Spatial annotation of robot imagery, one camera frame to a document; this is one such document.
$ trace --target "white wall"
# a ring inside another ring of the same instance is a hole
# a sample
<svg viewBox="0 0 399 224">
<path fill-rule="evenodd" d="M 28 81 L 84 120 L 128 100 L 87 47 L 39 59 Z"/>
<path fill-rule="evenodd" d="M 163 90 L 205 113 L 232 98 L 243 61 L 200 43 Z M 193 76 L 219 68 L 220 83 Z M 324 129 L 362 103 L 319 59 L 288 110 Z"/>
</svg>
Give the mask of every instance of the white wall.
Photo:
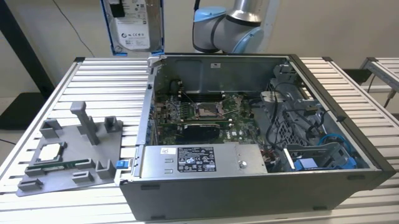
<svg viewBox="0 0 399 224">
<path fill-rule="evenodd" d="M 0 98 L 21 92 L 39 92 L 33 80 L 0 32 Z"/>
<path fill-rule="evenodd" d="M 399 0 L 280 0 L 267 53 L 330 56 L 343 68 L 399 56 Z"/>
</svg>

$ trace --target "warning label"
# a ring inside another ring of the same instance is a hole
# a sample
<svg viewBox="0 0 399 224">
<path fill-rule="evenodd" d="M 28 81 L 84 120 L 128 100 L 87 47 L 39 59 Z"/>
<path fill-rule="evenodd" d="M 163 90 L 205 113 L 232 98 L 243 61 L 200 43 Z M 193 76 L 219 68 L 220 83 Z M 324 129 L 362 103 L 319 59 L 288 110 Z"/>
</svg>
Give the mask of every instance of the warning label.
<svg viewBox="0 0 399 224">
<path fill-rule="evenodd" d="M 179 172 L 216 171 L 213 147 L 177 148 Z"/>
</svg>

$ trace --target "aluminum workbench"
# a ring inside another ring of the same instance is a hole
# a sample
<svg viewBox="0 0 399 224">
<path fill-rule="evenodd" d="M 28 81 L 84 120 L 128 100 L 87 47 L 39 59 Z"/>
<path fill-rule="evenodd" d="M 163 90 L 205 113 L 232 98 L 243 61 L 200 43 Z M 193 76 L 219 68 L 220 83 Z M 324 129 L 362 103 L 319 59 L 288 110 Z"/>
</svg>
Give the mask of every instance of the aluminum workbench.
<svg viewBox="0 0 399 224">
<path fill-rule="evenodd" d="M 399 91 L 399 58 L 368 57 L 360 69 L 368 69 L 396 92 Z"/>
<path fill-rule="evenodd" d="M 335 62 L 302 58 L 322 85 L 346 110 L 364 135 L 399 170 L 399 122 L 356 85 Z M 115 115 L 124 122 L 120 157 L 135 155 L 147 73 L 145 59 L 85 59 L 73 62 L 51 98 L 0 167 L 0 222 L 133 223 L 120 189 L 113 184 L 17 197 L 17 183 L 36 149 L 39 124 L 56 118 L 61 126 L 77 124 L 69 107 L 87 102 L 87 114 L 101 121 Z M 177 222 L 213 223 L 399 223 L 399 174 L 375 190 L 355 193 L 332 211 Z"/>
</svg>

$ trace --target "blue connector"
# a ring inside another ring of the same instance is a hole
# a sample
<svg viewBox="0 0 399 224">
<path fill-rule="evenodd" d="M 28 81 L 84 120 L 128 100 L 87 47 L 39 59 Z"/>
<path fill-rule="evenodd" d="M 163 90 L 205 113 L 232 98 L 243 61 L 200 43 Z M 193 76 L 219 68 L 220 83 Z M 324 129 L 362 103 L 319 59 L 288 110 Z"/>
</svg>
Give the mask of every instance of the blue connector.
<svg viewBox="0 0 399 224">
<path fill-rule="evenodd" d="M 128 169 L 129 161 L 128 160 L 119 160 L 116 162 L 116 169 Z"/>
</svg>

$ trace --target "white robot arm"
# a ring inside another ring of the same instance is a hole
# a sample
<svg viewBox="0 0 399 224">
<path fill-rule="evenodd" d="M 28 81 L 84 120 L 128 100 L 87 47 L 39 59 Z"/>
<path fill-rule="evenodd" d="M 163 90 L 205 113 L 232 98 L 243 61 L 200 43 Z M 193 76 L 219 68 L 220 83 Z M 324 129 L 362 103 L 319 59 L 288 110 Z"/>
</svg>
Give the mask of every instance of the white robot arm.
<svg viewBox="0 0 399 224">
<path fill-rule="evenodd" d="M 260 28 L 263 0 L 236 0 L 228 11 L 223 7 L 199 8 L 196 0 L 192 46 L 215 53 L 255 52 L 263 40 Z M 163 53 L 163 0 L 101 0 L 112 52 Z"/>
</svg>

